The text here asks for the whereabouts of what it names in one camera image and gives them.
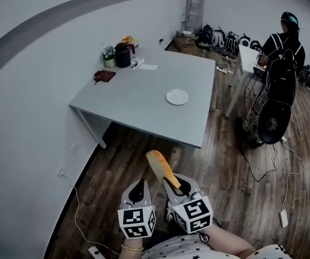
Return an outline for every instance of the ladder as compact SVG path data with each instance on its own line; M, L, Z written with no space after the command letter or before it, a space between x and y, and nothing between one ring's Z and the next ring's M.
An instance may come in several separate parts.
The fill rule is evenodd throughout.
M203 25L203 12L205 0L187 0L185 30L198 31Z

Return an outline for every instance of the black shirt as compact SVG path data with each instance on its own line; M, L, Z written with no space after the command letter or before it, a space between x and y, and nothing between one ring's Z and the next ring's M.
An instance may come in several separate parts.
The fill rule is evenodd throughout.
M297 40L291 40L290 38L288 39L289 34L287 32L279 33L278 35L279 35L279 37L283 43L284 51L287 49L290 49L295 54L297 49L301 45L300 41L298 39ZM265 44L262 48L262 51L265 55L268 56L275 50L276 50L275 43L273 41L273 38L270 36L268 38L268 40L265 42ZM279 55L282 53L283 53L283 51L281 49L278 49L278 51L276 51L272 55L270 55L270 62L277 59L279 57ZM306 53L305 53L304 47L302 46L301 49L299 50L299 52L297 53L297 55L295 56L295 60L297 62L297 70L296 70L297 74L299 72L301 72L302 68L304 67L305 58L306 58Z

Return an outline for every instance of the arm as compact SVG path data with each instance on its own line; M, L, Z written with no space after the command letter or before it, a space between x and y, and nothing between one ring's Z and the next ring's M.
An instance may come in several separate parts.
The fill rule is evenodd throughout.
M129 248L141 248L143 246L143 239L125 239L123 245ZM122 249L119 259L141 259L142 251L132 251Z
M269 61L268 56L275 50L275 46L271 37L267 39L261 50L264 55L261 57L260 63L265 66L268 64Z
M247 241L214 224L204 229L204 233L210 237L209 246L216 251L235 255L241 259L247 258L256 252L255 248Z

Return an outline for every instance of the star-patterned shirt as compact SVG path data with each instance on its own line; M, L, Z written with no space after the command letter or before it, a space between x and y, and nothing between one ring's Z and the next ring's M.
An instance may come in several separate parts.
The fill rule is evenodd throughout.
M238 257L226 253L215 251L209 245L199 239L199 235L186 235L171 238L160 243L149 250L146 250L142 256L143 259L237 259ZM271 245L259 249L247 259L290 259L290 255L280 245Z

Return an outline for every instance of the white wall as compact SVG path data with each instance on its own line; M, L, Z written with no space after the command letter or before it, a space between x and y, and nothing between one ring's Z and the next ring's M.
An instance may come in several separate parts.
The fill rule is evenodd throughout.
M102 68L103 47L132 35L141 46L161 49L159 39L170 42L181 28L184 4L78 0L29 21L0 43L0 258L44 255L96 147L68 104ZM77 155L70 153L74 142ZM60 166L67 179L56 176Z
M299 20L305 63L310 64L310 0L205 0L203 24L220 26L226 34L245 33L264 44L270 34L282 32L280 17L284 11L292 12Z

